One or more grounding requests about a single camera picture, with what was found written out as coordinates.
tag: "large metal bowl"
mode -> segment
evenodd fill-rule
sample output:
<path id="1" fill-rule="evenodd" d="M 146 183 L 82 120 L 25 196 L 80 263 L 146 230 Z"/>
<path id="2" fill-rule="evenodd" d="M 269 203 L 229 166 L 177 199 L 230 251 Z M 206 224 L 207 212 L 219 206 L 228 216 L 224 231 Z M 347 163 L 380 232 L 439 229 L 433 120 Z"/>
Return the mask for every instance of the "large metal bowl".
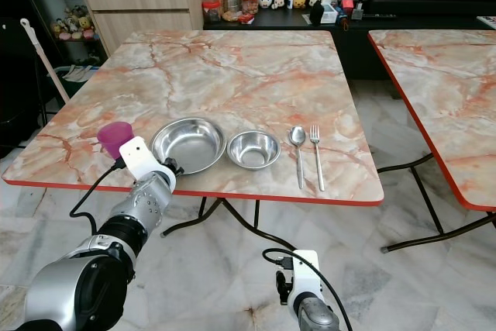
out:
<path id="1" fill-rule="evenodd" d="M 227 146 L 229 158 L 247 170 L 260 170 L 271 165 L 281 154 L 277 139 L 262 131 L 247 131 L 235 135 Z"/>
<path id="2" fill-rule="evenodd" d="M 183 118 L 155 133 L 150 148 L 161 162 L 174 158 L 184 174 L 195 174 L 219 160 L 226 138 L 220 127 L 207 119 Z"/>

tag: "table edge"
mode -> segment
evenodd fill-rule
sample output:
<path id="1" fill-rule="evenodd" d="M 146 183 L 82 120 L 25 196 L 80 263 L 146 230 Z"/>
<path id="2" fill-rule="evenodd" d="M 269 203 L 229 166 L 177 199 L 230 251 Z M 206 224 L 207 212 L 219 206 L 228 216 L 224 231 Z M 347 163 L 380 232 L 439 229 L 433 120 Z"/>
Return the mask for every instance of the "table edge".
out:
<path id="1" fill-rule="evenodd" d="M 42 181 L 19 181 L 19 180 L 9 180 L 3 178 L 3 180 L 10 185 L 15 186 L 34 186 L 39 188 L 59 188 L 59 189 L 74 189 L 74 190 L 88 190 L 91 186 L 84 184 L 58 184 L 53 182 L 42 182 Z M 120 191 L 129 192 L 131 188 L 125 188 L 121 186 L 98 186 L 95 190 L 98 191 Z M 212 197 L 212 198 L 233 198 L 233 199 L 249 199 L 249 200 L 261 200 L 261 201 L 274 201 L 274 202 L 295 202 L 295 203 L 312 203 L 321 205 L 348 205 L 355 207 L 377 207 L 384 201 L 384 196 L 382 199 L 377 201 L 348 201 L 339 199 L 319 199 L 319 198 L 298 198 L 298 197 L 285 197 L 277 195 L 254 195 L 254 194 L 240 194 L 240 193 L 222 193 L 214 191 L 189 191 L 189 190 L 174 190 L 173 195 L 183 195 L 191 197 Z"/>
<path id="2" fill-rule="evenodd" d="M 401 86 L 400 86 L 398 80 L 396 79 L 396 77 L 394 76 L 393 71 L 389 68 L 389 65 L 388 65 L 386 59 L 384 58 L 382 52 L 379 50 L 379 47 L 375 43 L 375 40 L 372 37 L 372 35 L 370 34 L 370 32 L 367 33 L 367 37 L 368 37 L 369 41 L 372 43 L 372 47 L 375 49 L 377 55 L 379 56 L 379 59 L 381 60 L 382 64 L 384 65 L 384 68 L 386 69 L 387 73 L 389 74 L 389 77 L 393 81 L 394 86 L 400 92 L 400 95 L 401 95 L 401 98 L 403 99 L 403 102 L 405 103 L 408 111 L 412 115 L 413 120 L 415 120 L 415 123 L 416 123 L 418 129 L 420 129 L 420 133 L 424 137 L 424 140 L 427 142 L 427 145 L 429 146 L 429 149 L 432 151 L 432 154 L 434 154 L 434 158 L 436 159 L 437 164 L 441 168 L 441 171 L 442 171 L 442 173 L 444 175 L 444 178 L 448 181 L 448 184 L 451 187 L 451 190 L 454 193 L 454 195 L 455 195 L 456 199 L 458 200 L 458 202 L 465 209 L 473 209 L 473 210 L 476 210 L 476 211 L 485 211 L 485 212 L 496 212 L 496 206 L 475 205 L 475 204 L 470 203 L 469 201 L 467 201 L 465 199 L 465 197 L 463 196 L 460 188 L 458 188 L 458 185 L 456 184 L 456 182 L 454 181 L 453 177 L 451 176 L 451 173 L 448 170 L 448 167 L 444 163 L 443 158 L 439 155 L 439 151 L 434 146 L 434 143 L 431 141 L 431 139 L 429 137 L 429 134 L 425 130 L 424 126 L 422 125 L 422 122 L 420 121 L 420 118 L 417 116 L 415 110 L 413 109 L 412 104 L 408 100 L 406 94 L 401 89 Z"/>

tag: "table leg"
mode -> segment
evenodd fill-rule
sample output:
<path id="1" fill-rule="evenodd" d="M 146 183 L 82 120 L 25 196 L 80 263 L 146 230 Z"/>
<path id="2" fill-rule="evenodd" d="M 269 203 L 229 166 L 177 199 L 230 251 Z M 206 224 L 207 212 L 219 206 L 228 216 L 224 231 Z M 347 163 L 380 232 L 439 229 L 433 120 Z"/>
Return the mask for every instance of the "table leg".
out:
<path id="1" fill-rule="evenodd" d="M 273 236 L 272 234 L 265 233 L 262 230 L 258 230 L 258 217 L 260 214 L 260 201 L 258 201 L 258 200 L 255 201 L 255 218 L 254 218 L 254 224 L 253 224 L 253 226 L 251 226 L 225 198 L 217 198 L 215 200 L 215 202 L 213 203 L 212 207 L 210 207 L 210 209 L 208 209 L 208 211 L 205 214 L 203 214 L 203 211 L 205 209 L 206 199 L 207 198 L 203 198 L 201 200 L 200 211 L 198 213 L 197 219 L 194 219 L 194 220 L 191 220 L 188 222 L 182 222 L 180 224 L 171 226 L 169 229 L 162 232 L 160 234 L 160 236 L 162 238 L 165 238 L 166 236 L 168 236 L 169 234 L 171 234 L 172 232 L 174 232 L 178 229 L 187 228 L 189 226 L 197 225 L 201 222 L 204 222 L 208 217 L 210 217 L 212 215 L 212 213 L 217 209 L 217 207 L 219 207 L 220 205 L 224 205 L 224 207 L 226 207 L 227 211 L 229 211 L 229 213 L 231 215 L 233 215 L 234 218 L 236 220 L 238 220 L 238 222 L 241 225 L 243 225 L 246 229 L 248 229 L 253 234 L 257 234 L 258 236 L 261 236 L 262 238 L 265 238 L 266 240 L 272 240 L 276 243 L 279 243 L 280 245 L 288 248 L 291 251 L 296 250 L 295 246 L 293 246 L 289 242 L 279 238 L 278 236 Z"/>
<path id="2" fill-rule="evenodd" d="M 419 240 L 408 240 L 406 242 L 392 244 L 392 245 L 387 246 L 387 247 L 381 247 L 382 253 L 388 253 L 391 251 L 400 250 L 402 248 L 411 247 L 411 246 L 418 246 L 421 244 L 439 242 L 440 240 L 448 240 L 449 238 L 459 236 L 460 234 L 470 232 L 471 230 L 474 230 L 478 227 L 486 225 L 489 222 L 492 222 L 494 224 L 494 226 L 496 227 L 496 214 L 488 212 L 487 217 L 484 217 L 484 218 L 479 219 L 475 222 L 472 222 L 471 224 L 462 226 L 461 228 L 455 229 L 452 232 L 444 233 L 443 227 L 441 226 L 441 222 L 439 221 L 439 217 L 436 214 L 436 210 L 432 206 L 432 203 L 429 199 L 429 196 L 427 195 L 427 191 L 424 188 L 424 184 L 422 183 L 422 179 L 420 178 L 417 170 L 415 169 L 416 166 L 419 166 L 420 164 L 425 163 L 427 160 L 431 159 L 432 157 L 433 157 L 433 155 L 432 155 L 432 153 L 430 153 L 430 154 L 427 154 L 426 156 L 420 158 L 419 160 L 413 161 L 411 163 L 399 164 L 398 166 L 382 167 L 382 168 L 379 168 L 377 170 L 377 172 L 379 174 L 382 172 L 404 170 L 406 168 L 409 168 L 413 173 L 413 177 L 415 178 L 415 182 L 417 183 L 418 189 L 420 189 L 420 192 L 422 193 L 422 197 L 424 198 L 425 204 L 427 205 L 427 208 L 429 209 L 429 212 L 430 212 L 431 217 L 432 217 L 432 221 L 434 222 L 434 225 L 436 225 L 436 228 L 439 231 L 439 235 L 437 235 L 437 236 L 430 236 L 427 238 L 421 238 Z"/>

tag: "black tv stand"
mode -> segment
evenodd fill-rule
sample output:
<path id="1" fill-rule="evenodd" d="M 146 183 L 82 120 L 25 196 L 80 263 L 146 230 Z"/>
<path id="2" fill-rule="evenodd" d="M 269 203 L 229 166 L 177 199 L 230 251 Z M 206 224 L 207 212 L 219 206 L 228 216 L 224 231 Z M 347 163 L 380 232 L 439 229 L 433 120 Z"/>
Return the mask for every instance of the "black tv stand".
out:
<path id="1" fill-rule="evenodd" d="M 205 30 L 328 30 L 349 80 L 389 80 L 367 34 L 378 29 L 491 29 L 475 16 L 397 16 L 395 19 L 351 21 L 348 31 L 334 24 L 310 26 L 301 15 L 308 9 L 260 9 L 251 25 L 224 22 Z"/>

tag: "pink cup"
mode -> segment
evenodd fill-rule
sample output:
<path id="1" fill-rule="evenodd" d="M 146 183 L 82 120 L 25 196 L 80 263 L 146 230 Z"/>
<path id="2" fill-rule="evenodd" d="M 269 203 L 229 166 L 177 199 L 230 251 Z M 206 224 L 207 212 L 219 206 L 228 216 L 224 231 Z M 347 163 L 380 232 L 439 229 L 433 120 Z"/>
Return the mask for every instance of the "pink cup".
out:
<path id="1" fill-rule="evenodd" d="M 96 135 L 99 143 L 112 158 L 121 156 L 119 148 L 134 137 L 133 128 L 127 122 L 114 122 L 101 128 Z"/>

